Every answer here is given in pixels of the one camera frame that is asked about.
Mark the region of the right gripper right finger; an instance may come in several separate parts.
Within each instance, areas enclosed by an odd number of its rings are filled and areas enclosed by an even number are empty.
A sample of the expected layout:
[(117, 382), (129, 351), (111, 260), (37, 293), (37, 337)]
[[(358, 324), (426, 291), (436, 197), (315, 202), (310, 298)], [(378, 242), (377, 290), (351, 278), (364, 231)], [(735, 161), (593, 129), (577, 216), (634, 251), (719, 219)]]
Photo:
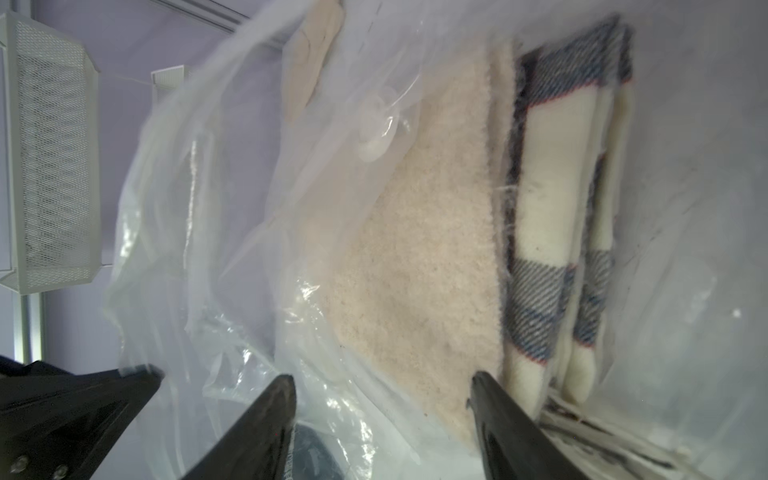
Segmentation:
[(487, 479), (587, 479), (488, 372), (473, 375), (469, 407)]

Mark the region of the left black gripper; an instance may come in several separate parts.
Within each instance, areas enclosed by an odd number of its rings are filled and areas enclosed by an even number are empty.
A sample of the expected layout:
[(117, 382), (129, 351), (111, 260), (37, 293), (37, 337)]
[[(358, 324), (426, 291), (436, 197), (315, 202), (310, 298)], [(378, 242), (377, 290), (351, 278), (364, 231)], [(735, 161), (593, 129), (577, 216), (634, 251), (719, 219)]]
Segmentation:
[(161, 386), (139, 366), (75, 375), (1, 358), (1, 477), (89, 479)]

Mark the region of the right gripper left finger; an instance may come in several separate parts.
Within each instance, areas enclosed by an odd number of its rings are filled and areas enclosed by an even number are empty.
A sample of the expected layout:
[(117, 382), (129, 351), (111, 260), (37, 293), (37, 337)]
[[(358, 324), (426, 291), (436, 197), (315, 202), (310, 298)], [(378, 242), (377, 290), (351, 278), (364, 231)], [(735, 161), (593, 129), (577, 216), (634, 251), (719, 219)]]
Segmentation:
[(296, 416), (292, 376), (277, 376), (184, 480), (276, 480), (284, 476)]

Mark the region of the cream fuzzy scarf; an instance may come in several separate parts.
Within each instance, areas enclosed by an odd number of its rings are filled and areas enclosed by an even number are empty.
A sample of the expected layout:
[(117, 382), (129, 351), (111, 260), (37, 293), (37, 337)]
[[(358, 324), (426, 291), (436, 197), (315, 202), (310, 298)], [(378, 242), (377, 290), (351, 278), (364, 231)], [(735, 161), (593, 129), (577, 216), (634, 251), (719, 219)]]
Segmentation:
[(467, 445), (471, 378), (503, 359), (501, 186), (515, 94), (503, 44), (426, 97), (414, 144), (320, 291), (341, 349)]

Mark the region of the clear plastic vacuum bag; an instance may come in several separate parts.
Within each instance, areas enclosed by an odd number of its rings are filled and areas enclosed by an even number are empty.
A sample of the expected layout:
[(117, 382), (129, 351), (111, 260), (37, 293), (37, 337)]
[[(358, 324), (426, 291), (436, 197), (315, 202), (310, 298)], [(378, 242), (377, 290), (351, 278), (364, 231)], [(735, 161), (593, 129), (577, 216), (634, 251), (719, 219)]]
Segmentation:
[(281, 374), (286, 475), (767, 475), (763, 1), (274, 1), (155, 107), (106, 311), (154, 479)]

